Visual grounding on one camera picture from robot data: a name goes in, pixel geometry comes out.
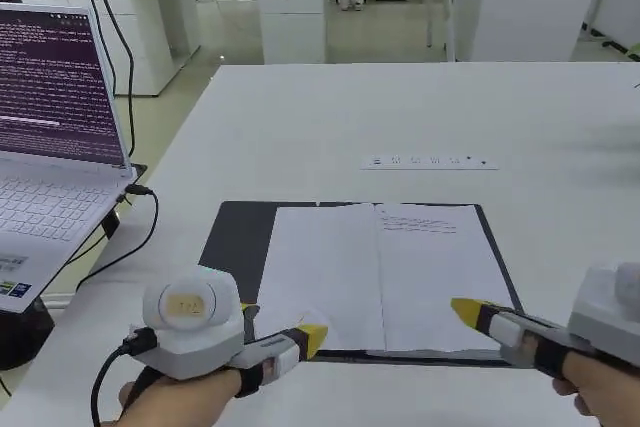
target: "small device on table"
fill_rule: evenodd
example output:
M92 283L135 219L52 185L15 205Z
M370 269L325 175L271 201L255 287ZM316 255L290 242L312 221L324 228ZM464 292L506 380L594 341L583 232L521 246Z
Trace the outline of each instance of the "small device on table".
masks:
M501 345L503 358L564 379L562 366L577 352L623 370L640 366L640 263L592 268L564 328L490 302L453 299L469 327Z

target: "laptop keyboard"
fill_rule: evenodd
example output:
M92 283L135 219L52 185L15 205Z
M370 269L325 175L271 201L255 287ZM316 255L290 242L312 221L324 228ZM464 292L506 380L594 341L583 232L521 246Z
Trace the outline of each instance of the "laptop keyboard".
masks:
M104 205L109 191L0 177L0 232L69 241Z

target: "laptop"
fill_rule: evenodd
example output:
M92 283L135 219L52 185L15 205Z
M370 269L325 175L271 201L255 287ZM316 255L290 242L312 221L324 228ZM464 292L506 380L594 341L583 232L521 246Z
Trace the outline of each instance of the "laptop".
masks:
M0 311L23 312L135 179L89 9L0 3Z

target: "black strap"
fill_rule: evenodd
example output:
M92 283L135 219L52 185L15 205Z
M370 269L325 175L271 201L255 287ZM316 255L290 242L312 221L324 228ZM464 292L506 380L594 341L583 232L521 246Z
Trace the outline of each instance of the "black strap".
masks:
M571 352L569 347L540 337L536 349L535 367L554 379L565 380L562 375L562 366L569 352Z
M122 407L122 413L124 414L131 405L138 400L138 398L142 395L142 393L155 384L158 380L164 377L162 372L157 371L151 367L145 367L140 372L140 375L136 379L133 384L133 388L129 393L129 397L127 397L127 401L124 403Z
M254 365L249 369L238 369L240 372L240 378L242 379L242 387L240 392L236 395L236 398L241 399L248 395L255 394L264 380L264 369L262 363Z

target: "cable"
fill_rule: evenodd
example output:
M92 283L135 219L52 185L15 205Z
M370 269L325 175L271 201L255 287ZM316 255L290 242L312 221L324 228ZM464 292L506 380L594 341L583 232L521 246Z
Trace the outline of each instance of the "cable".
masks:
M156 231L156 225L158 224L158 215L160 213L160 201L158 200L158 196L156 195L156 193L153 190L148 189L147 187L144 187L142 185L136 185L136 184L128 186L125 189L125 192L127 194L131 194L131 195L151 195L151 196L153 196L153 201L155 203L156 210L155 210L155 213L153 215L153 222L151 223L151 228L149 229L149 233L147 234L145 239L142 241L142 243L138 247L136 247L133 250L130 250L126 254L121 255L116 260L113 260L113 261L109 262L107 265L104 265L104 266L100 267L98 270L96 270L94 272L91 272L89 275L87 275L85 278L83 278L80 282L78 282L78 285L76 286L76 292L78 291L78 289L80 289L82 284L84 284L90 278L95 277L96 275L98 275L101 272L104 272L105 270L107 270L110 267L113 267L115 264L117 264L118 262L123 261L127 257L131 257L133 254L135 254L140 249L142 249L145 245L147 245L149 240L151 240L151 237L153 236L154 232Z
M98 25L98 35L100 36L100 43L102 44L102 48L104 49L104 53L107 56L107 62L109 62L109 68L111 69L111 77L113 78L113 96L116 96L116 68L113 65L113 60L111 60L111 54L109 54L109 49L107 48L107 42L104 40L104 34L102 33L102 22L100 22L100 12L98 12L98 6L96 5L95 0L91 0L91 7L93 7L93 13L96 17L96 24Z
M124 355L136 356L144 354L145 352L155 349L157 346L158 338L156 337L154 330L149 327L143 327L135 330L133 334L122 341L120 347L109 354L107 360L102 364L102 367L96 376L96 380L93 382L93 387L91 388L91 420L94 427L101 427L100 412L98 412L98 396L100 395L102 382L104 382L104 378L106 377L111 365L119 357Z
M2 387L2 390L4 390L5 394L11 397L11 391L9 390L9 387L7 387L7 384L4 383L2 377L0 377L0 387Z
M91 388L91 420L93 421L94 427L101 427L100 424L100 412L98 412L98 395L100 394L100 387L102 387L102 382L104 382L104 378L107 375L107 371L111 364L113 364L118 357L122 357L125 355L125 351L122 347L118 347L116 350L109 354L107 360L104 361L98 375L96 376L96 380L93 382L93 387Z
M67 263L64 264L65 267L69 264L73 264L75 261L80 260L82 257L84 257L85 255L87 255L89 252L91 252L93 249L95 249L100 242L102 242L104 239L107 238L107 234L102 234L102 236L100 236L100 238L98 240L96 240L93 244L91 244L91 247L88 247L84 252L82 252L81 254L76 255L75 257L67 260Z
M135 123L133 119L133 72L135 70L135 60L133 58L133 52L129 48L129 44L127 44L127 39L124 38L122 34L122 30L120 30L120 26L118 25L118 21L116 20L116 16L111 9L111 4L109 4L109 0L102 0L104 2L104 6L107 9L107 13L109 14L109 18L111 19L111 23L113 27L116 29L116 33L118 34L118 38L120 42L122 42L122 46L124 50L127 51L127 57L129 57L129 86L127 91L127 102L129 104L129 127L131 131L131 149L129 149L129 157L133 155L136 150L136 129Z

